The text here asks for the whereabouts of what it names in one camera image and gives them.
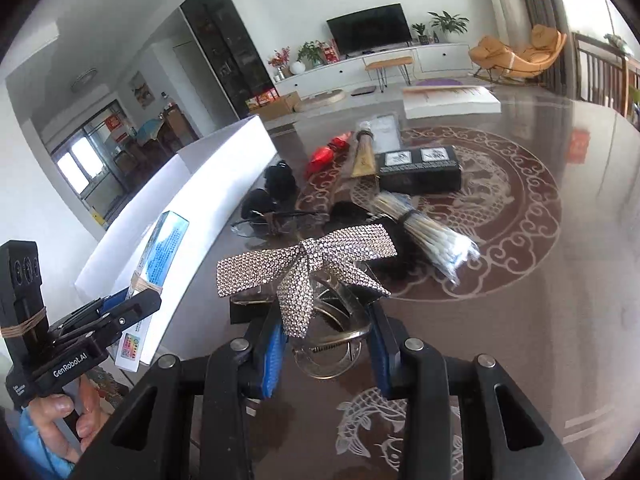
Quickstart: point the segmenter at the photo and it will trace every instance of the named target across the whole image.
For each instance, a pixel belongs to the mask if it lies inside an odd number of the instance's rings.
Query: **ceiling light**
[[[96,68],[90,68],[86,72],[82,72],[73,83],[71,83],[71,91],[79,92],[81,89],[88,85],[92,79],[97,75],[98,70]]]

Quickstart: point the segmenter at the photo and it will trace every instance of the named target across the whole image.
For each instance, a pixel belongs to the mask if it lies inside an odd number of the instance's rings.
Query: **metal bolt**
[[[487,354],[480,354],[478,356],[478,364],[485,368],[493,368],[495,366],[495,359]]]
[[[242,352],[243,350],[246,350],[247,348],[249,348],[249,342],[246,339],[242,338],[242,337],[234,339],[231,342],[231,349],[234,352]]]
[[[175,358],[175,355],[164,354],[161,358],[158,359],[158,366],[163,370],[167,370],[168,368],[173,367],[176,362],[177,359]]]
[[[409,350],[417,352],[418,350],[422,350],[424,348],[424,343],[417,337],[410,337],[404,342],[404,346],[406,346]]]

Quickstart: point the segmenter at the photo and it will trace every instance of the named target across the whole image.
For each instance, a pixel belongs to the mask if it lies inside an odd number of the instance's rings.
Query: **purple mat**
[[[462,83],[455,79],[446,79],[445,77],[435,77],[433,79],[420,80],[415,85],[416,86],[454,86],[454,85],[462,85]]]

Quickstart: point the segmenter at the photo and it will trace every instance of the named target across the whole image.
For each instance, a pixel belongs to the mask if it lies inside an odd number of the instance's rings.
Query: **black box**
[[[452,146],[426,146],[376,155],[380,189],[409,195],[460,191],[462,169]]]

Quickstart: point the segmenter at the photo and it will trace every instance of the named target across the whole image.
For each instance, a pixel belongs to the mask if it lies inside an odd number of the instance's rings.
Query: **white tv cabinet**
[[[351,91],[361,86],[378,84],[376,72],[367,72],[366,65],[383,59],[404,56],[414,58],[414,64],[407,67],[412,81],[431,77],[461,76],[472,69],[468,44],[434,43],[350,57],[338,63],[307,70],[305,73],[288,77],[274,84],[281,96],[294,91],[297,91],[300,97],[308,97],[337,88]],[[387,78],[389,83],[404,81],[398,67],[387,69]]]

